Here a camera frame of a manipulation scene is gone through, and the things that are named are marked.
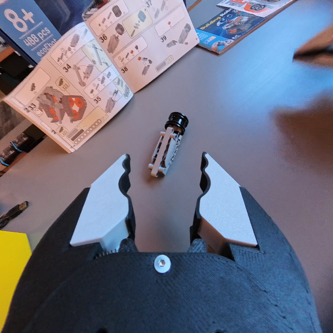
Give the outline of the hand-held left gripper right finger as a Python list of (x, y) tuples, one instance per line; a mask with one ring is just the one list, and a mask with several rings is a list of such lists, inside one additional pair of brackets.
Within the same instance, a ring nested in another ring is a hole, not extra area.
[(228, 244), (256, 247), (240, 185), (206, 152), (200, 168), (202, 194), (190, 227), (190, 243), (201, 238), (216, 254), (222, 254)]

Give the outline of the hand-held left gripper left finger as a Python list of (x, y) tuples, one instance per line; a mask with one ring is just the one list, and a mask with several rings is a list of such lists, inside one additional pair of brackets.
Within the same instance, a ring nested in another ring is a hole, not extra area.
[(71, 246), (99, 243), (103, 250), (119, 250), (123, 239), (134, 236), (129, 173), (130, 156), (123, 154), (91, 184)]

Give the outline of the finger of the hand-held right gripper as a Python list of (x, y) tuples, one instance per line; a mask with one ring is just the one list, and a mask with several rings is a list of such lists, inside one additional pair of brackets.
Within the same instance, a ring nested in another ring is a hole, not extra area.
[(331, 24), (298, 48), (293, 60), (311, 65), (332, 66), (333, 25)]

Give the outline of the grey toy brick assembly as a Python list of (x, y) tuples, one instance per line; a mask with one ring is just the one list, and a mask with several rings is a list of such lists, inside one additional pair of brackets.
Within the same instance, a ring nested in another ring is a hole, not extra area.
[(152, 155), (149, 169), (151, 176), (166, 175), (189, 123), (188, 118), (180, 112), (172, 112), (165, 123), (165, 131), (160, 132), (160, 139)]

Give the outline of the orange and white booklet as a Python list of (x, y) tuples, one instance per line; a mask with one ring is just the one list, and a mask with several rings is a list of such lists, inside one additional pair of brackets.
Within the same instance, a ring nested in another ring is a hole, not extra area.
[(293, 2), (294, 0), (222, 0), (216, 6), (228, 7), (264, 18)]

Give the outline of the blue cover booklet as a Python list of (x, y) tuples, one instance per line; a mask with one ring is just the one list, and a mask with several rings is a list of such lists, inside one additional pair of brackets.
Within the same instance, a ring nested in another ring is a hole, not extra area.
[(264, 18), (236, 9), (223, 7), (223, 10), (195, 31), (199, 46), (217, 54), (241, 40), (262, 24)]

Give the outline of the yellow box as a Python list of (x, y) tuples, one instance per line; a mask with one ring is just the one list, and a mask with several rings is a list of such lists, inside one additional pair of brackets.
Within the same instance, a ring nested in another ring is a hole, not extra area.
[(26, 234), (0, 231), (0, 329), (30, 256), (31, 248)]

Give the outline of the open instruction booklet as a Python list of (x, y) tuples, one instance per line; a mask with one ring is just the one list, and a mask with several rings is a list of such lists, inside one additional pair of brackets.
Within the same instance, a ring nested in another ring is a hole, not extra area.
[(184, 1), (109, 1), (4, 101), (71, 153), (197, 44)]

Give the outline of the blue robot kit box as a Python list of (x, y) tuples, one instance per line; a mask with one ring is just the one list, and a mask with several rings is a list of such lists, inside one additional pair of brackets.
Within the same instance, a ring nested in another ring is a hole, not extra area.
[(82, 22), (88, 0), (8, 0), (0, 4), (1, 36), (33, 64), (72, 27)]

